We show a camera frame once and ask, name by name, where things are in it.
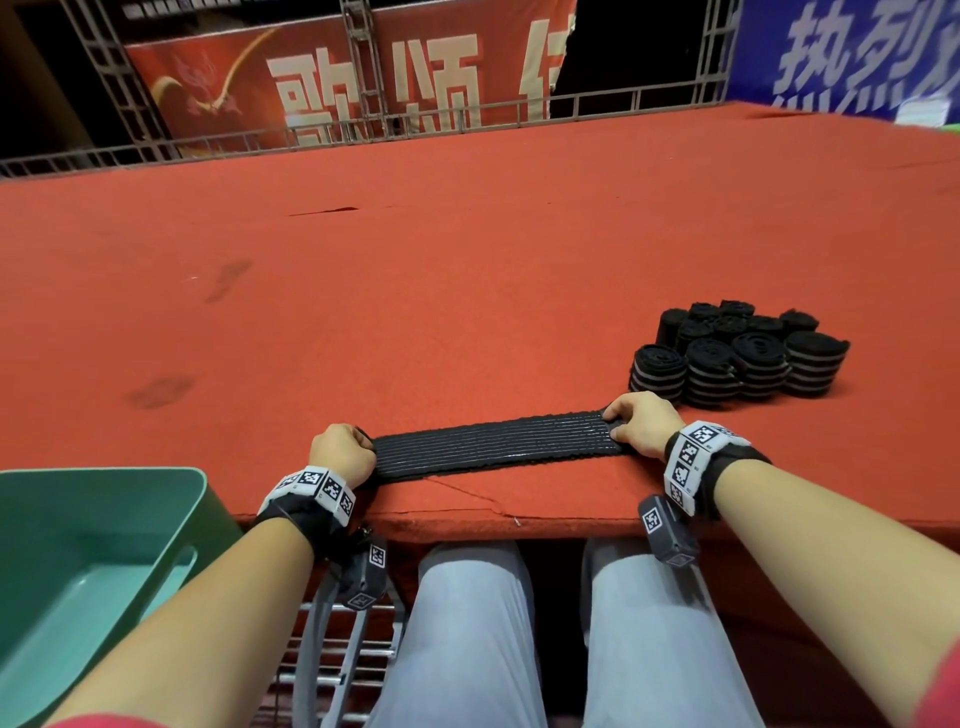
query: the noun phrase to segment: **person's left hand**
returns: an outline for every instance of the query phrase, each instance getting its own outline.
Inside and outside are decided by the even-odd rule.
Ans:
[[[376,454],[373,443],[353,425],[331,425],[313,438],[308,464],[334,471],[352,490],[371,476]]]

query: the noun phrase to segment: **person's left arm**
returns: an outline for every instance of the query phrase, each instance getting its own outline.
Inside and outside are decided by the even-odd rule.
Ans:
[[[349,425],[331,425],[310,450],[310,465],[351,488],[375,462],[370,441]],[[258,524],[118,644],[47,725],[114,715],[165,728],[245,728],[286,650],[314,551],[285,518]]]

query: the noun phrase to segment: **pile of black rolls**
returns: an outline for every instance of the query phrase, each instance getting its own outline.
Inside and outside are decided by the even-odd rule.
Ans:
[[[734,399],[765,401],[778,392],[821,397],[850,342],[819,326],[793,308],[777,317],[760,316],[742,301],[670,308],[660,315],[656,343],[634,355],[630,391],[647,390],[703,409]]]

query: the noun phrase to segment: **gray trousers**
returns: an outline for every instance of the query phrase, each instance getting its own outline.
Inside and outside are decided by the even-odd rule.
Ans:
[[[698,569],[590,540],[585,728],[762,728]],[[530,576],[513,542],[453,544],[420,590],[368,728],[545,728]]]

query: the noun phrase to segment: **person's right arm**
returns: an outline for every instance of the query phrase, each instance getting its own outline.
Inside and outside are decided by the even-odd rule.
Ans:
[[[624,395],[605,414],[626,422],[614,439],[661,460],[684,427],[673,406],[649,392]],[[728,466],[714,499],[783,598],[887,719],[910,725],[960,639],[960,556],[757,460]]]

